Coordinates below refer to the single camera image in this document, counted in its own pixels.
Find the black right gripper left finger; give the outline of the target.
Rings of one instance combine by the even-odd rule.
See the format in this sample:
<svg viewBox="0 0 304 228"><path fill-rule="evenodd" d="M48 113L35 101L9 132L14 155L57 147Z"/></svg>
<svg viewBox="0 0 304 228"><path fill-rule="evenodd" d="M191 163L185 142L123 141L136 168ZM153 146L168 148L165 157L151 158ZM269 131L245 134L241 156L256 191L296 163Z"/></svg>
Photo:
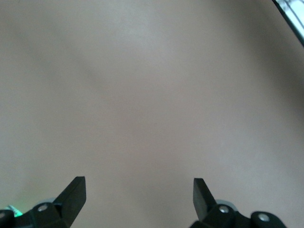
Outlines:
<svg viewBox="0 0 304 228"><path fill-rule="evenodd" d="M86 179L75 177L53 202L43 202L21 216L0 211L2 228L69 228L86 202Z"/></svg>

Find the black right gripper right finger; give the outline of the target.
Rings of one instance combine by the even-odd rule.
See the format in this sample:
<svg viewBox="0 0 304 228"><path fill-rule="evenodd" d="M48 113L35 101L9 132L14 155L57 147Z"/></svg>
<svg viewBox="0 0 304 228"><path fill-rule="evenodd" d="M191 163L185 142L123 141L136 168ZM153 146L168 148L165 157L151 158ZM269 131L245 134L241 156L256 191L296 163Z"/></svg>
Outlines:
<svg viewBox="0 0 304 228"><path fill-rule="evenodd" d="M198 216L192 228L283 228L284 223L276 215L255 211L249 218L242 215L227 201L216 201L201 178L193 181L193 204Z"/></svg>

